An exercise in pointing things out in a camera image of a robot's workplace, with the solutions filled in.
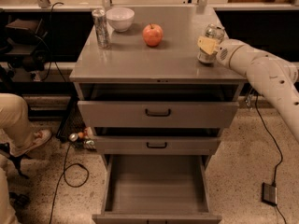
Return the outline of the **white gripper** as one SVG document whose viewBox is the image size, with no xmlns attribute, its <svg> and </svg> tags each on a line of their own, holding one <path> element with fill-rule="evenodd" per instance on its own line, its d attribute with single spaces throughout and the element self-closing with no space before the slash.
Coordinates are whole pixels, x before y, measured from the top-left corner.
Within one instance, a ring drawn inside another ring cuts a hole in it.
<svg viewBox="0 0 299 224">
<path fill-rule="evenodd" d="M 197 45 L 208 55 L 218 51 L 216 60 L 226 68 L 245 69 L 249 65 L 249 55 L 246 51 L 248 45 L 242 41 L 226 39 L 220 43 L 215 38 L 200 36 Z"/>
</svg>

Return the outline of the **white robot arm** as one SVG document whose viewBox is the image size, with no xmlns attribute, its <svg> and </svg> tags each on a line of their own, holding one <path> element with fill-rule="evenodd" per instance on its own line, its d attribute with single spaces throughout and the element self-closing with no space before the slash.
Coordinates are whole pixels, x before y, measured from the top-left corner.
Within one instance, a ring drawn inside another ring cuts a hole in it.
<svg viewBox="0 0 299 224">
<path fill-rule="evenodd" d="M 198 47 L 224 67 L 244 77 L 251 87 L 273 106 L 299 142 L 299 92 L 294 86 L 298 69 L 269 52 L 235 39 L 222 42 L 200 36 Z"/>
</svg>

